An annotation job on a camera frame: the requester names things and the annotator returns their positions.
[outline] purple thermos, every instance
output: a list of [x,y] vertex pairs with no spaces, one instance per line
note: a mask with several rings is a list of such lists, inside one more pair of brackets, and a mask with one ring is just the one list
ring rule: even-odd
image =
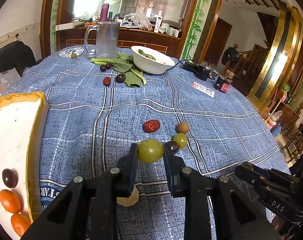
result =
[[104,3],[101,7],[101,12],[100,12],[101,22],[107,22],[108,9],[109,9],[109,3]]

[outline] blue tablecloth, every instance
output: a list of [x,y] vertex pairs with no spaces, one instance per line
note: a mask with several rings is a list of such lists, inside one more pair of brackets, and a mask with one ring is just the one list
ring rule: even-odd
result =
[[[141,88],[116,83],[116,74],[112,69],[100,72],[86,52],[76,59],[55,53],[9,89],[9,93],[44,91],[49,103],[40,156],[43,209],[74,177],[96,177],[115,166],[131,143],[147,138],[169,141],[179,122],[190,126],[188,146],[178,153],[186,166],[213,178],[228,175],[254,203],[257,195],[252,187],[233,173],[239,163],[288,172],[267,126],[233,87],[225,94],[215,90],[211,98],[191,84],[196,81],[213,89],[214,81],[201,81],[180,65],[162,75],[144,74],[147,85]],[[106,76],[111,77],[110,87],[102,84]],[[142,124],[151,119],[162,127],[144,133]],[[162,159],[150,165],[138,163],[136,187],[138,203],[128,208],[118,205],[121,239],[183,239],[185,200],[170,196]],[[266,213],[271,220],[273,214]],[[211,226],[215,235],[214,223]]]

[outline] dark purple grape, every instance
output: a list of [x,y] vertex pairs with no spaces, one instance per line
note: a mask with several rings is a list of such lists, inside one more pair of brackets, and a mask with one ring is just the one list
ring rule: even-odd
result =
[[100,71],[105,72],[106,71],[106,66],[105,65],[100,65]]
[[114,65],[112,63],[106,63],[106,69],[111,69]]
[[168,144],[168,145],[170,146],[170,148],[172,149],[173,154],[178,153],[178,151],[179,151],[179,145],[178,145],[177,142],[175,142],[175,141],[169,141],[169,142],[167,142],[167,144]]
[[10,169],[4,169],[3,170],[3,182],[9,188],[16,187],[17,178],[16,178],[15,173]]
[[122,74],[118,74],[116,76],[116,78],[115,78],[115,80],[116,80],[117,83],[123,83],[125,81],[125,79],[126,79],[126,76],[123,73]]

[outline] black bag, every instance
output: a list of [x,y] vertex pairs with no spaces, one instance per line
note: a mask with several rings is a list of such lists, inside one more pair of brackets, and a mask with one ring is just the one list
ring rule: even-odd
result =
[[0,49],[0,73],[16,68],[21,76],[26,67],[37,63],[31,48],[22,41],[13,41]]

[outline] glass mug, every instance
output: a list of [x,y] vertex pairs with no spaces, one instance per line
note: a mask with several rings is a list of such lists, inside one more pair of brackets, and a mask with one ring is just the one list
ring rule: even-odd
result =
[[[119,22],[98,22],[97,25],[88,27],[84,37],[84,46],[88,54],[96,58],[115,58],[119,27]],[[97,31],[95,50],[88,47],[88,35],[92,30]]]

